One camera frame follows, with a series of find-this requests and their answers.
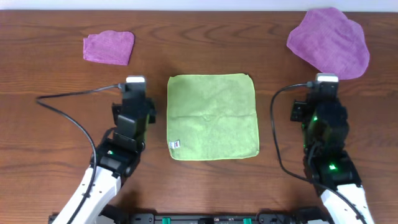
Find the brown tabletop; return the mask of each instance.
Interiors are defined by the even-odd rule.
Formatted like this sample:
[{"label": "brown tabletop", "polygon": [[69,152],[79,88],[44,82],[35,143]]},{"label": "brown tabletop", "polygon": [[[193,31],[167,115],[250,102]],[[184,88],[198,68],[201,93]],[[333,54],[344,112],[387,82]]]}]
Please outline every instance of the brown tabletop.
[{"label": "brown tabletop", "polygon": [[[147,149],[113,205],[127,212],[256,213],[320,205],[313,186],[283,173],[272,142],[271,96],[318,72],[287,47],[304,12],[0,11],[0,223],[45,223],[76,190],[91,154],[81,131],[35,104],[38,95],[97,88],[145,75],[157,107]],[[364,29],[367,72],[343,81],[349,152],[376,223],[398,223],[398,14],[347,13]],[[104,30],[136,35],[128,66],[83,60],[83,38]],[[184,162],[166,142],[167,81],[179,74],[247,73],[256,89],[260,154],[243,160]],[[303,174],[300,124],[293,100],[279,96],[275,121],[285,166]],[[113,125],[121,95],[48,100],[90,132],[96,143]]]}]

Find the pink cloth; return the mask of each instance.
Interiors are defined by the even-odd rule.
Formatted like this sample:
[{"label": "pink cloth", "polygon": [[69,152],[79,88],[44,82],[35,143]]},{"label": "pink cloth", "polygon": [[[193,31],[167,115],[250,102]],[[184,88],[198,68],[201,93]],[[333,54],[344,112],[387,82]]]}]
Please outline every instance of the pink cloth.
[{"label": "pink cloth", "polygon": [[362,27],[335,8],[309,10],[287,46],[321,72],[339,79],[360,77],[369,64]]},{"label": "pink cloth", "polygon": [[134,45],[130,32],[104,31],[83,39],[83,58],[87,61],[113,65],[128,65]]}]

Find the light green towel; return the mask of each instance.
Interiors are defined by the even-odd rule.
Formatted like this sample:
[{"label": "light green towel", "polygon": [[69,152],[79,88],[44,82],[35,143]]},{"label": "light green towel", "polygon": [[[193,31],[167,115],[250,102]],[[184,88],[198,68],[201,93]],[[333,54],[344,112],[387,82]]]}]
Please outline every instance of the light green towel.
[{"label": "light green towel", "polygon": [[254,85],[245,74],[179,75],[167,87],[170,155],[185,161],[259,153]]}]

